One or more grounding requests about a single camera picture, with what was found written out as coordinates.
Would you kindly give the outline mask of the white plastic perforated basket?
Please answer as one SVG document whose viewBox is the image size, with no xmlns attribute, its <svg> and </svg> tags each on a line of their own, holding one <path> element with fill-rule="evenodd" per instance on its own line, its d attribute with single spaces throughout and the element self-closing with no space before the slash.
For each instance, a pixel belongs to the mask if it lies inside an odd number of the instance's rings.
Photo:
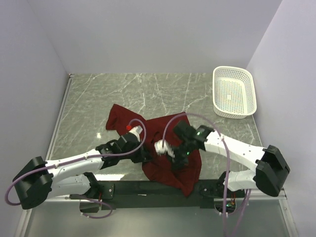
<svg viewBox="0 0 316 237">
<path fill-rule="evenodd" d="M 212 100 L 215 114 L 244 119 L 257 110 L 252 74 L 243 68 L 219 66 L 213 70 Z"/>
</svg>

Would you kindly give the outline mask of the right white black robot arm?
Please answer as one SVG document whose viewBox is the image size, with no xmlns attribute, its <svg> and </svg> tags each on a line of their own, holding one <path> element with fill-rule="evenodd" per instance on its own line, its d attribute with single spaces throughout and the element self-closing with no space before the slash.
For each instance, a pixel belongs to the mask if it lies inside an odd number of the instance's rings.
<svg viewBox="0 0 316 237">
<path fill-rule="evenodd" d="M 172 147 L 172 162 L 183 166 L 193 151 L 203 150 L 218 155 L 229 155 L 230 159 L 245 167 L 245 171 L 230 171 L 222 174 L 217 184 L 217 193 L 228 197 L 232 192 L 258 189 L 266 195 L 277 197 L 290 173 L 289 165 L 276 146 L 253 146 L 236 139 L 219 135 L 213 128 L 201 125 L 198 128 L 180 121 L 173 132 L 182 141 Z"/>
</svg>

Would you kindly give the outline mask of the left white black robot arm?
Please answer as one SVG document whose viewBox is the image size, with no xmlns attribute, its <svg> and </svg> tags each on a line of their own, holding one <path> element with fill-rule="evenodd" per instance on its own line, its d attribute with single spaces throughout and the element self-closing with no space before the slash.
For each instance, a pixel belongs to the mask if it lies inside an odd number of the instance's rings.
<svg viewBox="0 0 316 237">
<path fill-rule="evenodd" d="M 94 172 L 115 166 L 124 159 L 147 163 L 152 158 L 139 134 L 128 132 L 85 154 L 50 161 L 33 158 L 14 177 L 14 188 L 24 210 L 63 195 L 98 198 L 104 191 Z"/>
</svg>

